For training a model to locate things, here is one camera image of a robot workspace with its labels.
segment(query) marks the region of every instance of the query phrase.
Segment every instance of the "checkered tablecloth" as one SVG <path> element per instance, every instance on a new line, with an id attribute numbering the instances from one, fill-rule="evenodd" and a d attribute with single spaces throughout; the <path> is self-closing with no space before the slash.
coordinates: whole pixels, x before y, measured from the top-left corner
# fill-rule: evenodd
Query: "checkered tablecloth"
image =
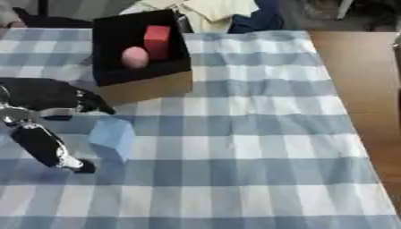
<path id="1" fill-rule="evenodd" d="M 0 77 L 94 89 L 90 30 L 10 30 Z M 47 122 L 96 174 L 48 169 L 5 132 L 2 229 L 396 229 L 395 210 L 305 32 L 187 35 L 194 89 L 117 107 L 125 165 L 87 138 L 100 113 Z"/>

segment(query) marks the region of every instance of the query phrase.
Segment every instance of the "red cube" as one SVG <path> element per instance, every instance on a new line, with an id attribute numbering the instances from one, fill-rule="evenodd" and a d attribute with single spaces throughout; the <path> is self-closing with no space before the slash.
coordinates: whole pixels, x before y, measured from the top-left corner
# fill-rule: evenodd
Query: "red cube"
<path id="1" fill-rule="evenodd" d="M 150 60 L 163 60 L 168 58 L 169 26 L 149 25 L 146 29 L 144 46 Z"/>

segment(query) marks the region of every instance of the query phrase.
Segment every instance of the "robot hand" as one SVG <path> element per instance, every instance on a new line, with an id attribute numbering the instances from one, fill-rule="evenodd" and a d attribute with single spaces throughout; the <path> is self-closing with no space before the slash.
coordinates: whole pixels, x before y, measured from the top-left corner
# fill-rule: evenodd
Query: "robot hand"
<path id="1" fill-rule="evenodd" d="M 93 174 L 96 171 L 90 161 L 72 157 L 63 141 L 40 124 L 21 121 L 13 129 L 11 137 L 43 165 L 67 168 L 77 174 Z"/>
<path id="2" fill-rule="evenodd" d="M 50 79 L 0 78 L 0 119 L 12 128 L 11 137 L 46 166 L 92 174 L 88 160 L 72 157 L 63 141 L 46 127 L 34 123 L 37 116 L 68 120 L 89 111 L 113 115 L 115 110 L 98 95 L 67 82 Z"/>
<path id="3" fill-rule="evenodd" d="M 72 115 L 100 111 L 113 115 L 115 110 L 99 95 L 67 82 L 51 79 L 0 78 L 7 104 L 23 107 L 49 120 L 69 120 Z"/>

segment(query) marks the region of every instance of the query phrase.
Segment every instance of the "open box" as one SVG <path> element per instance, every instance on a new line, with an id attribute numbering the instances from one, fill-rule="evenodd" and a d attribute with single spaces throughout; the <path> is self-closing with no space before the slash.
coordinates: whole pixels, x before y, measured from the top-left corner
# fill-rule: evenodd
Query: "open box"
<path id="1" fill-rule="evenodd" d="M 128 47 L 143 47 L 149 25 L 169 26 L 169 57 L 143 69 L 121 62 Z M 112 106 L 184 94 L 192 90 L 191 58 L 171 10 L 96 19 L 92 34 L 93 75 L 98 93 Z"/>

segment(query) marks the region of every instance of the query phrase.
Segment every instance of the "white cloth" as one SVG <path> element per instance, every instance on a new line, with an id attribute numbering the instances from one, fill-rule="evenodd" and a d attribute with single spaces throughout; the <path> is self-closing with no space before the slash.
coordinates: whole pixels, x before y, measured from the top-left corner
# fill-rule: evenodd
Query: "white cloth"
<path id="1" fill-rule="evenodd" d="M 0 0 L 0 27 L 6 27 L 15 21 L 21 21 L 21 19 L 6 1 Z"/>
<path id="2" fill-rule="evenodd" d="M 194 32 L 228 31 L 234 14 L 251 16 L 259 8 L 253 0 L 142 0 L 120 14 L 176 8 L 185 14 Z"/>

